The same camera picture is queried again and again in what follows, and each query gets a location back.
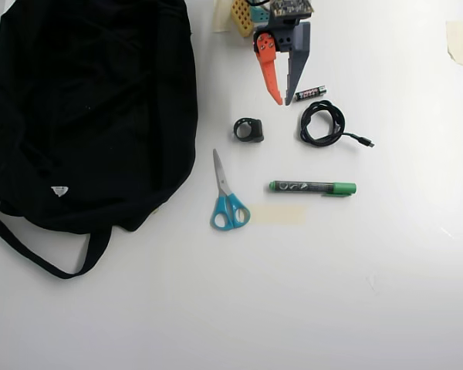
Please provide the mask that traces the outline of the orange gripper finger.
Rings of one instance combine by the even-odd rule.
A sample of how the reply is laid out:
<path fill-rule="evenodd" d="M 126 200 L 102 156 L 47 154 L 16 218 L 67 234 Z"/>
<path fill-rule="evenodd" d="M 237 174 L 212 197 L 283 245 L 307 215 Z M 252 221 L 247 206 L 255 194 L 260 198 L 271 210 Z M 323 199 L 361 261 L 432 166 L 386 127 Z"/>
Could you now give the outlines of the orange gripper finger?
<path fill-rule="evenodd" d="M 271 33 L 256 32 L 254 34 L 254 50 L 259 62 L 265 86 L 271 97 L 278 105 L 282 105 L 275 70 L 276 44 Z"/>

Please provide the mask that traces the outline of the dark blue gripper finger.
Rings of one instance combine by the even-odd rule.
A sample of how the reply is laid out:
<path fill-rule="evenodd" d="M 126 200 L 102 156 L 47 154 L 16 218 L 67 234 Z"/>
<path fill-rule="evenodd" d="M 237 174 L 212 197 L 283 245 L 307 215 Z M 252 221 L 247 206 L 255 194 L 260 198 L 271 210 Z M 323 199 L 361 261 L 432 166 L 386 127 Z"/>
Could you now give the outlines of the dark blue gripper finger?
<path fill-rule="evenodd" d="M 309 50 L 292 50 L 289 52 L 289 72 L 287 75 L 286 99 L 285 104 L 288 106 L 295 95 L 296 88 L 300 81 L 302 71 L 305 68 Z"/>

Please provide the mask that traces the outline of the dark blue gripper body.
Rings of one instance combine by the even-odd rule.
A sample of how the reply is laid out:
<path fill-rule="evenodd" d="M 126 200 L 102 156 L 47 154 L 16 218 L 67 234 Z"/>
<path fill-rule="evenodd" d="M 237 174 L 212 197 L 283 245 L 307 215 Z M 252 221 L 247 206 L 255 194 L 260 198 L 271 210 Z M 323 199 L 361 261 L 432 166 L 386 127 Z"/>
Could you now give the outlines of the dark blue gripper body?
<path fill-rule="evenodd" d="M 254 32 L 254 51 L 259 52 L 259 38 L 267 44 L 275 43 L 277 52 L 306 52 L 310 50 L 310 22 L 304 18 L 287 16 L 277 18 L 273 14 L 269 15 L 266 25 L 259 26 Z"/>

